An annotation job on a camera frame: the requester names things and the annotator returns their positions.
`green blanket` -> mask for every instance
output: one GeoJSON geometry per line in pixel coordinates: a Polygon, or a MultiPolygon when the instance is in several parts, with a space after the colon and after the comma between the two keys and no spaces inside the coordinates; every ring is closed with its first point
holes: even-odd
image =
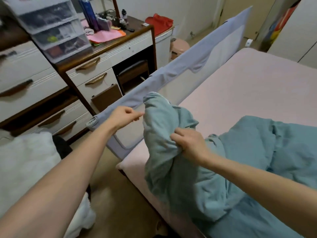
{"type": "MultiPolygon", "coordinates": [[[[188,214],[209,237],[300,237],[234,184],[182,157],[170,139],[195,128],[191,113],[151,92],[144,97],[149,190],[173,212],[188,214]]],[[[245,116],[206,144],[221,156],[317,188],[317,128],[245,116]]]]}

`mattress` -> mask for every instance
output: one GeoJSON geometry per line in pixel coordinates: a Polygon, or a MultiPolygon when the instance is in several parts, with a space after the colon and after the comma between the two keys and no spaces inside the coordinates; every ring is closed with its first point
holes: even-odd
{"type": "MultiPolygon", "coordinates": [[[[228,131],[245,115],[317,126],[317,69],[244,48],[194,90],[180,106],[187,108],[204,137],[228,131]]],[[[203,237],[186,216],[171,213],[147,188],[144,140],[118,164],[130,181],[183,238],[203,237]]]]}

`pink paper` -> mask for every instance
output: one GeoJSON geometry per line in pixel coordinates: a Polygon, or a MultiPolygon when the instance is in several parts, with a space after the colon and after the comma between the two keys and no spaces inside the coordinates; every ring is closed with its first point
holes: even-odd
{"type": "MultiPolygon", "coordinates": [[[[83,27],[89,27],[86,20],[81,21],[81,24],[83,27]]],[[[125,32],[111,29],[110,31],[96,32],[94,35],[88,35],[87,38],[92,42],[101,43],[123,36],[125,36],[125,32]]]]}

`red bag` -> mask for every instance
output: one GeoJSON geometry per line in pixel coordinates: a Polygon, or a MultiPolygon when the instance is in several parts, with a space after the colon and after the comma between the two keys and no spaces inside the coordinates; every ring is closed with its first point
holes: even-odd
{"type": "Polygon", "coordinates": [[[154,35],[158,36],[173,26],[173,20],[155,13],[153,17],[147,17],[145,22],[154,26],[154,35]]]}

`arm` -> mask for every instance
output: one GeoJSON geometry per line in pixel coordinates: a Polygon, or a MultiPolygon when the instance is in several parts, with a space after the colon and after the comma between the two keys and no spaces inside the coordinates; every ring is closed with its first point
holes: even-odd
{"type": "Polygon", "coordinates": [[[63,237],[109,138],[143,113],[118,107],[0,220],[1,237],[63,237]]]}
{"type": "Polygon", "coordinates": [[[229,180],[299,234],[317,237],[317,191],[273,173],[228,160],[209,151],[202,135],[177,128],[171,139],[184,156],[229,180]]]}

